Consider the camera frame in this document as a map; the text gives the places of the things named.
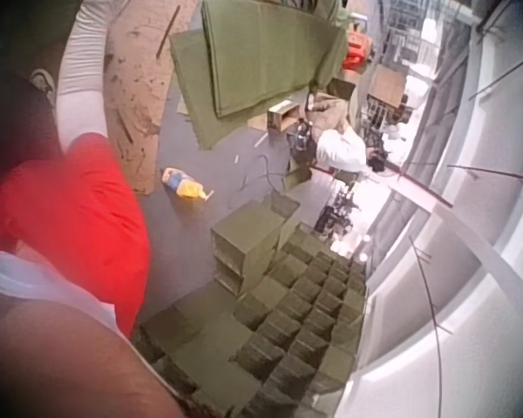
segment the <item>yellow bottle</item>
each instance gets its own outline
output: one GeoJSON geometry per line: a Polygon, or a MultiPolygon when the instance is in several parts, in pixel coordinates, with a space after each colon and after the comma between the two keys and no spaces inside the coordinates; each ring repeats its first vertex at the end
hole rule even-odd
{"type": "Polygon", "coordinates": [[[167,167],[163,171],[161,181],[166,187],[176,192],[176,194],[182,198],[207,200],[213,194],[213,191],[206,194],[202,184],[177,168],[167,167]]]}

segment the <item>red shirt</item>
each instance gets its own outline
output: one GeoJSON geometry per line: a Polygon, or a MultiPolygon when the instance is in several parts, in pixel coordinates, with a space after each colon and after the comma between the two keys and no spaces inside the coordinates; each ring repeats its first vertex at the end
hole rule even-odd
{"type": "Polygon", "coordinates": [[[151,250],[138,200],[108,139],[76,139],[64,161],[29,161],[0,182],[0,250],[25,244],[68,280],[115,306],[129,335],[151,250]]]}

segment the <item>shoe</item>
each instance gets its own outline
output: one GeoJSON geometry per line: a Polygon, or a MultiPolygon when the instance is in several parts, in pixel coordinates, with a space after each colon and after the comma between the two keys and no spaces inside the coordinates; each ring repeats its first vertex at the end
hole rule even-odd
{"type": "Polygon", "coordinates": [[[37,68],[29,78],[31,84],[42,91],[51,103],[52,109],[56,108],[56,85],[52,75],[42,68],[37,68]]]}

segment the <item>white shirt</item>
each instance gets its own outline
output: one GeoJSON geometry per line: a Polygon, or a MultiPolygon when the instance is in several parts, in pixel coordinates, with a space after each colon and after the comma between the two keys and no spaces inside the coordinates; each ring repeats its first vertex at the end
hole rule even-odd
{"type": "Polygon", "coordinates": [[[319,165],[361,172],[366,168],[366,144],[350,126],[343,135],[328,129],[317,143],[316,158],[319,165]]]}

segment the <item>cardboard sheet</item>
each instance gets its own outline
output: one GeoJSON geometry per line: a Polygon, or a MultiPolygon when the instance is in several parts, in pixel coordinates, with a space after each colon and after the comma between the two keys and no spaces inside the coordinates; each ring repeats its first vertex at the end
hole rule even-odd
{"type": "Polygon", "coordinates": [[[392,107],[399,107],[406,76],[381,64],[376,66],[368,94],[392,107]]]}
{"type": "Polygon", "coordinates": [[[112,23],[105,51],[105,112],[114,150],[135,192],[153,191],[166,94],[173,75],[170,33],[187,29],[198,0],[129,0],[112,23]]]}

